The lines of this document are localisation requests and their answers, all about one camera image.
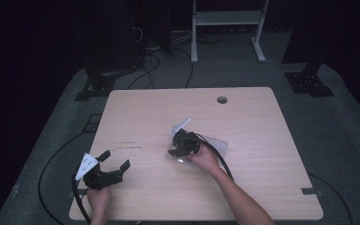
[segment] white metal stand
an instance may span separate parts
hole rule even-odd
[[[258,24],[256,37],[252,37],[252,44],[260,63],[265,62],[265,57],[260,47],[260,36],[263,30],[265,15],[269,0],[264,1],[262,10],[248,11],[207,11],[197,12],[197,1],[193,0],[192,6],[192,41],[191,62],[198,62],[197,53],[197,26],[198,25],[243,25]]]

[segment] transparent plastic object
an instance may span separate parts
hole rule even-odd
[[[207,136],[203,136],[203,137],[210,144],[212,144],[212,146],[214,146],[217,149],[217,151],[220,153],[220,155],[223,158],[225,158],[226,152],[227,152],[227,147],[228,147],[227,142],[224,142],[224,141],[221,141],[221,140],[215,139],[215,138],[210,138]],[[168,149],[174,149],[174,146],[171,144]],[[190,167],[195,167],[195,164],[192,163],[190,160],[186,159],[185,157],[175,157],[175,156],[172,156],[171,154],[169,154],[168,152],[166,152],[165,158],[172,162],[181,163],[183,165],[190,166]]]

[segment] light wood table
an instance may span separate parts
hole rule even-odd
[[[237,87],[111,92],[90,154],[111,150],[104,172],[127,159],[131,166],[112,186],[110,219],[234,220],[207,173],[166,159],[172,126],[188,117],[185,130],[228,143],[225,160],[235,182],[273,219],[323,217],[317,196],[302,192],[312,185],[272,90]],[[86,198],[83,205],[90,213]],[[69,216],[83,219],[75,202]]]

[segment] person's right hand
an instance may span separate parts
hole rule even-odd
[[[198,151],[197,154],[190,154],[186,156],[186,158],[208,173],[212,173],[214,170],[220,169],[218,165],[218,157],[204,144],[200,144],[200,151]]]

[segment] hand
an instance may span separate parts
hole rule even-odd
[[[101,190],[89,188],[87,190],[87,200],[93,211],[91,224],[105,224],[111,203],[111,188],[104,187]]]
[[[197,154],[190,154],[186,156],[186,158],[208,173],[220,169],[218,166],[218,157],[204,144],[200,144],[200,151]]]

